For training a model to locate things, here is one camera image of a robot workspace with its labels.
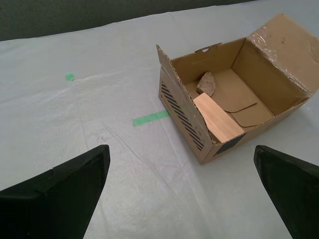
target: rock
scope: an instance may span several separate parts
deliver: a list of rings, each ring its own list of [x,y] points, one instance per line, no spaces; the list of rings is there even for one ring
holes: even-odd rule
[[[200,79],[196,91],[199,94],[206,93],[211,97],[215,91],[215,79],[213,74],[206,72]]]

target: gray wall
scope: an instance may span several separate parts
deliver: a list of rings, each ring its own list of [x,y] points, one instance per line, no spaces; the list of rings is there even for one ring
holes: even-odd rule
[[[0,41],[77,31],[150,14],[249,0],[0,0]]]

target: green tape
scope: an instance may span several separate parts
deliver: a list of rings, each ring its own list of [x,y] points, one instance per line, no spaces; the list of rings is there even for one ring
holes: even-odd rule
[[[73,80],[74,80],[74,75],[73,75],[73,73],[67,73],[67,74],[65,75],[65,79],[66,79],[67,81],[73,81]]]
[[[148,116],[143,116],[143,117],[139,117],[137,119],[134,119],[133,125],[134,125],[134,127],[136,127],[136,126],[139,126],[139,125],[142,125],[145,123],[159,120],[159,119],[167,117],[167,116],[169,116],[169,113],[167,111],[157,112],[154,114],[150,114]]]

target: box flap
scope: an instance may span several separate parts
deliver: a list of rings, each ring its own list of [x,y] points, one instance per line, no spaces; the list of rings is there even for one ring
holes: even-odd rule
[[[231,113],[240,126],[260,125],[273,117],[232,69],[215,73],[214,78],[216,88],[212,99]]]
[[[212,99],[227,112],[238,112],[257,103],[256,96],[232,70],[215,73]]]
[[[312,96],[319,87],[319,40],[282,13],[247,40],[279,70]]]
[[[257,126],[274,117],[260,101],[231,115],[242,127]]]
[[[174,100],[178,102],[180,109],[183,111],[184,116],[191,123],[191,125],[193,125],[196,130],[200,131],[199,137],[201,142],[203,142],[204,145],[212,145],[213,140],[208,131],[204,118],[198,111],[193,100],[190,98],[169,57],[161,50],[158,45],[157,50],[161,66],[161,74],[164,74],[163,77],[161,75],[161,78],[169,79],[167,81],[169,81],[170,86],[176,92],[176,94],[174,94]]]

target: wooden block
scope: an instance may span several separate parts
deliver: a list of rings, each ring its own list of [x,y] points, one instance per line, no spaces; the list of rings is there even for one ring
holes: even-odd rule
[[[244,130],[211,98],[203,93],[194,99],[209,131],[221,142],[227,142]]]
[[[206,72],[200,79],[196,91],[199,94],[206,93],[211,97],[215,91],[215,79],[213,74]]]

